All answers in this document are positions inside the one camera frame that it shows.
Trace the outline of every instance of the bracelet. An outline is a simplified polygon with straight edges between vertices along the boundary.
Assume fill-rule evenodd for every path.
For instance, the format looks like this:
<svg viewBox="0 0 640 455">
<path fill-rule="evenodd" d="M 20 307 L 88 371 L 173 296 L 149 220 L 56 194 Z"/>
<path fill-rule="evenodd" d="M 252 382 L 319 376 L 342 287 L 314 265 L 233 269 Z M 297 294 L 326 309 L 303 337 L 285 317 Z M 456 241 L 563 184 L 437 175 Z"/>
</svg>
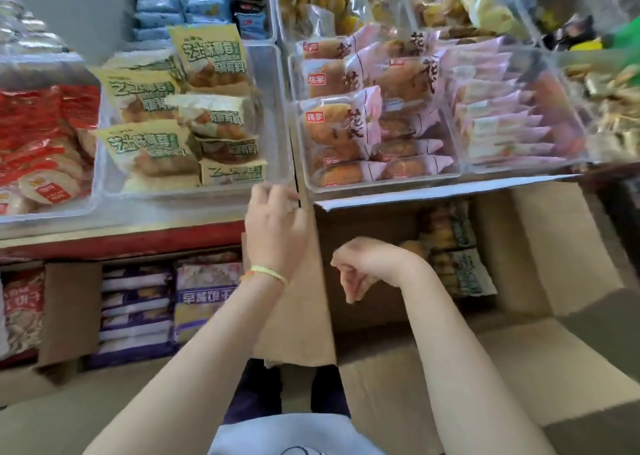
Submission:
<svg viewBox="0 0 640 455">
<path fill-rule="evenodd" d="M 287 281 L 287 279 L 281 275 L 280 273 L 275 272 L 274 270 L 272 270 L 271 268 L 267 268 L 265 266 L 252 266 L 251 270 L 247 271 L 243 277 L 241 278 L 241 280 L 244 280 L 245 278 L 248 278 L 249 276 L 252 276 L 253 273 L 265 273 L 268 274 L 269 276 L 274 277 L 277 281 L 281 282 L 284 285 L 284 288 L 288 288 L 289 287 L 289 282 Z"/>
</svg>

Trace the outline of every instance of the white shirt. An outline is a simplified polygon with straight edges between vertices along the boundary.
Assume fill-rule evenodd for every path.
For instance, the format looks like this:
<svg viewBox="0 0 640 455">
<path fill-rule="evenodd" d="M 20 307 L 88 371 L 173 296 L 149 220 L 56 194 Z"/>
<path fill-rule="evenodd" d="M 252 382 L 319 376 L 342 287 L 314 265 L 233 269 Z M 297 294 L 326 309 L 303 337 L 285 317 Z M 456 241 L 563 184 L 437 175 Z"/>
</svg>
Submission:
<svg viewBox="0 0 640 455">
<path fill-rule="evenodd" d="M 209 455 L 384 455 L 343 415 L 291 413 L 222 425 Z"/>
</svg>

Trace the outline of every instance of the yellow snack package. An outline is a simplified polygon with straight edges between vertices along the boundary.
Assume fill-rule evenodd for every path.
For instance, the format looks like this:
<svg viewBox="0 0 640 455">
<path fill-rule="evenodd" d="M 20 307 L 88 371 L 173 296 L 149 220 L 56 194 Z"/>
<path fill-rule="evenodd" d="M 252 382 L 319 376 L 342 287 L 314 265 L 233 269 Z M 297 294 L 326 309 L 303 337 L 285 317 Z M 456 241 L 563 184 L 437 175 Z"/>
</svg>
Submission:
<svg viewBox="0 0 640 455">
<path fill-rule="evenodd" d="M 200 185 L 189 129 L 174 119 L 99 128 L 95 134 L 127 176 L 126 190 L 171 190 Z"/>
<path fill-rule="evenodd" d="M 250 99 L 218 95 L 174 95 L 165 103 L 177 106 L 178 121 L 201 137 L 241 140 L 255 133 Z"/>
<path fill-rule="evenodd" d="M 177 108 L 164 103 L 165 97 L 180 94 L 180 87 L 169 71 L 89 70 L 100 79 L 107 99 L 119 110 L 124 123 L 178 118 Z"/>
<path fill-rule="evenodd" d="M 251 94 L 246 49 L 235 25 L 169 27 L 189 89 L 228 96 Z"/>
<path fill-rule="evenodd" d="M 221 164 L 215 160 L 202 159 L 203 185 L 231 185 L 263 182 L 266 178 L 267 161 L 258 159 L 242 165 Z"/>
<path fill-rule="evenodd" d="M 139 71 L 169 71 L 178 83 L 185 81 L 178 56 L 173 49 L 133 50 L 117 52 L 103 68 L 124 68 Z"/>
<path fill-rule="evenodd" d="M 196 136 L 202 156 L 222 164 L 244 164 L 258 158 L 258 137 L 244 140 L 201 138 Z"/>
</svg>

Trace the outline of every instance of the hand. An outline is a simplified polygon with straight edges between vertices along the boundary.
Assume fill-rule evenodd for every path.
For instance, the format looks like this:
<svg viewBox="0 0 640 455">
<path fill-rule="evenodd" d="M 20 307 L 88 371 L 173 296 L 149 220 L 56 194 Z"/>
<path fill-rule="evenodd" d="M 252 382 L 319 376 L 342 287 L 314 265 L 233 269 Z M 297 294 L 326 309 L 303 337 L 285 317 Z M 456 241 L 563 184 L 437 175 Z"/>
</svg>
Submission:
<svg viewBox="0 0 640 455">
<path fill-rule="evenodd" d="M 298 193 L 285 185 L 254 185 L 244 218 L 251 265 L 264 266 L 290 280 L 305 255 L 308 211 L 293 206 Z"/>
<path fill-rule="evenodd" d="M 354 303 L 362 300 L 369 287 L 379 279 L 399 287 L 405 271 L 416 260 L 424 263 L 418 255 L 388 242 L 357 237 L 335 250 L 331 265 L 340 270 L 340 283 L 347 303 Z"/>
</svg>

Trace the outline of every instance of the dark pants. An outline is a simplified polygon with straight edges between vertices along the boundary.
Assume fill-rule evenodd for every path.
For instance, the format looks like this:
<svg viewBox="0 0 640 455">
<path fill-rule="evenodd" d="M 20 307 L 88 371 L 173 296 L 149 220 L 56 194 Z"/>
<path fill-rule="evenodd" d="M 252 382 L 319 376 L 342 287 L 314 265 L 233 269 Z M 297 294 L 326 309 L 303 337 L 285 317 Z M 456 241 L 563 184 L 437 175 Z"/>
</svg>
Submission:
<svg viewBox="0 0 640 455">
<path fill-rule="evenodd" d="M 240 423 L 265 416 L 281 415 L 282 381 L 277 367 L 267 369 L 264 362 L 249 359 L 224 424 Z M 311 411 L 351 417 L 342 389 L 340 372 L 334 365 L 319 367 L 311 386 Z"/>
</svg>

